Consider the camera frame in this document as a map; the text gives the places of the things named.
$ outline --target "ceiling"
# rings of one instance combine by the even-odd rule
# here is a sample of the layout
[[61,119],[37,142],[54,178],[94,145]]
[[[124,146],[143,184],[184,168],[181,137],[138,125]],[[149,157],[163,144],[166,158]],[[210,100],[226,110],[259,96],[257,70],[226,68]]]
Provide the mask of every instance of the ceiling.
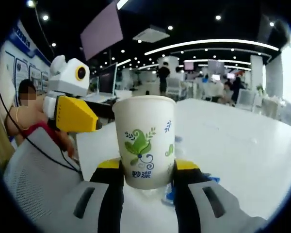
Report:
[[[57,45],[53,48],[55,56],[64,54],[67,59],[76,57],[85,62],[80,49],[80,33],[110,2],[111,0],[78,0],[65,1],[63,4],[61,0],[40,0],[36,9],[48,42],[50,44],[55,42]],[[259,0],[226,0],[224,2],[219,0],[129,0],[118,13],[124,39],[92,58],[88,62],[92,70],[99,70],[100,66],[105,66],[105,62],[109,64],[109,52],[111,52],[111,57],[115,58],[114,62],[131,59],[133,68],[143,64],[150,65],[163,54],[179,57],[180,64],[194,57],[213,59],[214,55],[216,59],[234,60],[233,57],[236,56],[238,61],[250,62],[252,53],[237,49],[261,52],[264,63],[267,63],[280,51],[248,44],[209,43],[169,49],[148,56],[144,53],[176,43],[204,39],[243,39],[266,43],[278,48],[283,47],[287,42],[284,24],[278,15]],[[41,19],[43,14],[49,15],[48,21]],[[220,15],[221,20],[216,20],[216,15]],[[37,47],[51,61],[54,56],[39,28],[35,10],[26,8],[21,21]],[[275,26],[271,27],[270,22],[274,22]],[[139,44],[132,40],[149,25],[166,30],[170,37],[156,43]],[[168,30],[168,26],[173,26],[173,30]],[[264,53],[269,54],[271,58],[263,55]]]

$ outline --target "robot camera eye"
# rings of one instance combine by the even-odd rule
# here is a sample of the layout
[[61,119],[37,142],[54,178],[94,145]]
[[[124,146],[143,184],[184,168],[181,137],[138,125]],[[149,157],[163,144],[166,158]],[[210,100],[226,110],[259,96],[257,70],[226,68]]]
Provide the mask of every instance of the robot camera eye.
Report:
[[77,78],[77,80],[81,81],[82,79],[84,79],[85,75],[86,75],[85,68],[84,67],[79,67],[77,69],[77,72],[76,72],[76,78]]

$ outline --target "white robot head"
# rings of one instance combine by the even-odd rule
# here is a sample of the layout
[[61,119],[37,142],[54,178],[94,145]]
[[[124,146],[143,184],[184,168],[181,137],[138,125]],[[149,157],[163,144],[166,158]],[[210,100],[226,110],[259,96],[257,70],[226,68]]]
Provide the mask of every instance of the white robot head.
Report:
[[66,63],[64,55],[57,56],[50,66],[50,73],[48,91],[86,97],[90,71],[83,62],[73,58]]

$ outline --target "white paper cup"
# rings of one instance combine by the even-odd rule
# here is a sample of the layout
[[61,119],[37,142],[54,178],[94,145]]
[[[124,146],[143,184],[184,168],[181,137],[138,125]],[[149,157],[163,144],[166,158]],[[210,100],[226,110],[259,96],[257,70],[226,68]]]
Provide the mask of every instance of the white paper cup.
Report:
[[155,189],[170,183],[175,160],[175,104],[167,97],[138,96],[113,106],[129,186]]

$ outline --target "bracelet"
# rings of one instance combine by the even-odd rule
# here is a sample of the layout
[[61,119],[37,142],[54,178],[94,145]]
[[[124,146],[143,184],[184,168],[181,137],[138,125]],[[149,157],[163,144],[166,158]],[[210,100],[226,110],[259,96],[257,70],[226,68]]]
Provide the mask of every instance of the bracelet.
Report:
[[17,125],[20,127],[20,129],[21,129],[22,131],[23,131],[23,130],[28,130],[29,127],[26,128],[26,129],[24,129],[24,128],[20,125],[20,123],[18,122],[18,110],[19,110],[19,107],[16,108],[16,123],[17,123]]

